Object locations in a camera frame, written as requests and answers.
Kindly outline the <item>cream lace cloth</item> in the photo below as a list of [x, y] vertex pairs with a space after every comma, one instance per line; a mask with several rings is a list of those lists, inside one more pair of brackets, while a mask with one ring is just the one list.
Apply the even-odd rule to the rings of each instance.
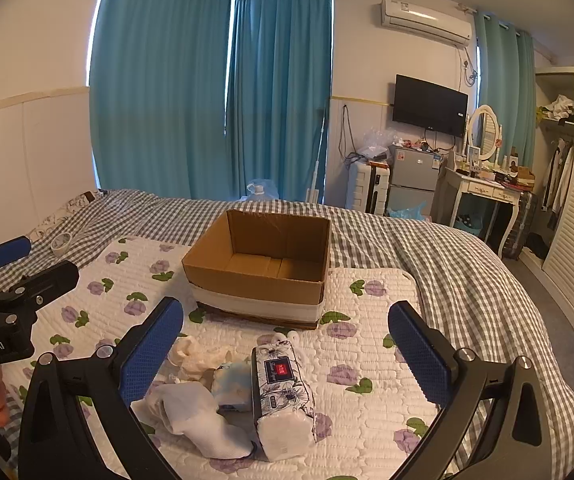
[[204, 374], [232, 362], [234, 357], [232, 347], [205, 347], [193, 336], [178, 337], [168, 350], [168, 362], [176, 368], [175, 376], [190, 382], [198, 382]]

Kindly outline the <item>roll of tape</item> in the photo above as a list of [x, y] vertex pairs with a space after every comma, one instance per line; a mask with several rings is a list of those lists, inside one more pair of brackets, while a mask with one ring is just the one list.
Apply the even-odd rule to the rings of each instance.
[[54, 237], [49, 248], [55, 256], [61, 257], [69, 250], [72, 240], [71, 233], [60, 233]]

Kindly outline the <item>patterned pillow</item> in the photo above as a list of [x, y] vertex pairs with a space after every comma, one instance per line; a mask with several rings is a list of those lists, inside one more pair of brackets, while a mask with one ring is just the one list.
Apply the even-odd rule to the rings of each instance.
[[55, 228], [58, 228], [62, 222], [69, 219], [80, 210], [86, 208], [90, 203], [99, 200], [104, 196], [103, 190], [93, 190], [84, 192], [68, 200], [65, 204], [59, 207], [55, 212], [43, 219], [38, 226], [26, 234], [26, 237], [35, 243], [43, 237], [51, 233]]

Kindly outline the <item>grey checked bed cover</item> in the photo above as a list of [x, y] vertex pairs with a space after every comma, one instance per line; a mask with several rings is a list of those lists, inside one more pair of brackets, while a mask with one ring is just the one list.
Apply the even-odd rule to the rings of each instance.
[[[116, 240], [144, 238], [188, 248], [225, 210], [215, 200], [161, 198], [134, 190], [113, 191], [62, 222], [56, 234], [73, 236], [66, 258], [80, 272]], [[391, 219], [302, 203], [262, 203], [281, 214], [330, 221], [334, 269], [396, 269], [415, 281], [411, 304], [427, 324], [457, 348], [481, 359], [530, 358], [546, 406], [552, 444], [552, 478], [574, 467], [574, 393], [562, 377], [537, 307], [491, 249], [468, 233], [435, 223]]]

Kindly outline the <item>white floral quilted mat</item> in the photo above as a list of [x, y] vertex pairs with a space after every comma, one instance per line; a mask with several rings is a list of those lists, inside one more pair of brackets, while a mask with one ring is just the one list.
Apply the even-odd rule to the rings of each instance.
[[[227, 347], [239, 359], [280, 334], [273, 325], [201, 310], [182, 266], [185, 248], [144, 238], [111, 243], [82, 271], [78, 287], [37, 315], [37, 353], [86, 358], [114, 344], [165, 296], [180, 300], [180, 333], [206, 349]], [[271, 463], [208, 460], [136, 408], [146, 433], [185, 479], [387, 479], [436, 417], [388, 329], [390, 305], [415, 302], [416, 284], [396, 269], [334, 269], [315, 330], [296, 333], [315, 399], [314, 444], [303, 456]]]

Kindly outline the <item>white wardrobe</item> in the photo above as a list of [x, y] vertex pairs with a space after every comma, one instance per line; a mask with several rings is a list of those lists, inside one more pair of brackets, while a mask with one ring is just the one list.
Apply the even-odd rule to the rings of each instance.
[[536, 71], [533, 242], [520, 260], [574, 329], [574, 67]]

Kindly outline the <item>blue plastic bag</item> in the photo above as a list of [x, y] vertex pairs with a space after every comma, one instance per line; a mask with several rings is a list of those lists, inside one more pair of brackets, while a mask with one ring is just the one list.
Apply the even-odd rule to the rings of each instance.
[[424, 214], [424, 206], [425, 203], [421, 203], [417, 206], [404, 208], [404, 209], [397, 209], [397, 210], [388, 210], [388, 216], [390, 218], [395, 219], [408, 219], [408, 220], [418, 220], [424, 221], [427, 219], [427, 216]]

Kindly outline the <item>open cardboard box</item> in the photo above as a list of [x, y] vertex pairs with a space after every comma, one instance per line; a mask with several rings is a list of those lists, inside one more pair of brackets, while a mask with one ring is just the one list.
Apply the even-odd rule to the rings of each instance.
[[326, 218], [229, 209], [183, 256], [199, 304], [312, 330], [324, 310], [331, 224]]

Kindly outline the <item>white dressing table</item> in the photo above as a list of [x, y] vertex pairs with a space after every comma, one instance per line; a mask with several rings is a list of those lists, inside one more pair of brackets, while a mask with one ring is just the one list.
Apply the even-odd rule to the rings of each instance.
[[484, 240], [488, 240], [488, 236], [491, 233], [498, 211], [500, 210], [500, 204], [511, 206], [511, 216], [497, 248], [497, 255], [501, 257], [508, 236], [518, 218], [520, 192], [495, 181], [487, 181], [458, 174], [456, 170], [448, 168], [443, 164], [439, 171], [439, 177], [436, 181], [436, 190], [434, 191], [432, 200], [432, 220], [439, 224], [444, 224], [444, 226], [454, 228], [460, 202], [462, 198], [467, 195], [484, 198], [494, 203], [492, 219], [488, 225], [488, 232], [486, 232]]

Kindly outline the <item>teal curtain left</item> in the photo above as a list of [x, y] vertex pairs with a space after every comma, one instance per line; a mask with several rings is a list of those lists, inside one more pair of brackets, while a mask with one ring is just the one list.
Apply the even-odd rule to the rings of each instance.
[[89, 114], [104, 188], [229, 196], [229, 13], [230, 0], [101, 0]]

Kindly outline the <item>teal curtain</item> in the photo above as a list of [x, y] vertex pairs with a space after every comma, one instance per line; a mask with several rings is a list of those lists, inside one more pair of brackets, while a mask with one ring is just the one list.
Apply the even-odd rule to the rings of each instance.
[[230, 0], [101, 0], [89, 114], [104, 188], [229, 196], [229, 13]]
[[332, 0], [236, 0], [226, 128], [232, 185], [305, 200], [325, 177]]
[[521, 166], [531, 167], [535, 148], [535, 64], [532, 36], [495, 15], [474, 14], [480, 53], [479, 102], [492, 107], [503, 127], [500, 159], [515, 148]]

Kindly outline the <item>large water bottle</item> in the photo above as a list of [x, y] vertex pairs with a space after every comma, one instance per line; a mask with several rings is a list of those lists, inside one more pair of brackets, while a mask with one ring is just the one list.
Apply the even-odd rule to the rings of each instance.
[[246, 194], [240, 197], [242, 202], [267, 202], [278, 200], [278, 188], [272, 180], [253, 179], [246, 186]]

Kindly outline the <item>grey mini fridge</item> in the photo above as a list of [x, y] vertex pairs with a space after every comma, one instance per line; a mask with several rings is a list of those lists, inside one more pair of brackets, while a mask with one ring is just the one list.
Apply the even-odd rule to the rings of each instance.
[[430, 152], [391, 145], [387, 207], [390, 211], [415, 209], [423, 217], [431, 211], [441, 159]]

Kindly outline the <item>white suitcase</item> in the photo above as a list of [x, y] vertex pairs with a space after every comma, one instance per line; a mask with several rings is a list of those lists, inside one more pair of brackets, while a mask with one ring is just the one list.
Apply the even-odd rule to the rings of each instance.
[[349, 166], [345, 208], [378, 214], [386, 212], [390, 169], [385, 162], [352, 162]]

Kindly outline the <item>teal curtain middle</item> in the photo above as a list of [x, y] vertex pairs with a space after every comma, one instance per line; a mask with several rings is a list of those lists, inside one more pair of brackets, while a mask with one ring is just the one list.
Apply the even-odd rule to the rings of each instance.
[[305, 200], [325, 177], [332, 0], [236, 0], [226, 128], [232, 185]]

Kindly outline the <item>white oval vanity mirror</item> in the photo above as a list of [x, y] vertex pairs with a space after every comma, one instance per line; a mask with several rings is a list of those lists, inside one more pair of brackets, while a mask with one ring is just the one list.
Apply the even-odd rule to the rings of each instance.
[[479, 106], [468, 118], [465, 153], [476, 148], [481, 162], [496, 164], [502, 143], [503, 128], [494, 110], [486, 104]]

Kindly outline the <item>teal curtain right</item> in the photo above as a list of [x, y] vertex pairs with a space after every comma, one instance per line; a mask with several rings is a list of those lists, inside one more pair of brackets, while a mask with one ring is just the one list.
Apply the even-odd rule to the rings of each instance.
[[492, 107], [503, 127], [500, 159], [515, 148], [521, 166], [531, 167], [535, 148], [535, 64], [532, 36], [495, 15], [474, 14], [480, 53], [479, 102]]

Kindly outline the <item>white air conditioner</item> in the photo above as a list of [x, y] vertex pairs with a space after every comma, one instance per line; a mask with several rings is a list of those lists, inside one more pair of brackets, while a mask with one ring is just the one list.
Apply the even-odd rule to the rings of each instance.
[[461, 18], [398, 0], [382, 0], [381, 24], [413, 34], [465, 47], [471, 41], [472, 27]]

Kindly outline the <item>black wall television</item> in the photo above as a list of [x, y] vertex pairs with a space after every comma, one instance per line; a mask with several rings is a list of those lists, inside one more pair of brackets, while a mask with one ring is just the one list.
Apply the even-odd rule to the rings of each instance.
[[409, 76], [396, 76], [392, 120], [461, 138], [465, 133], [468, 96]]

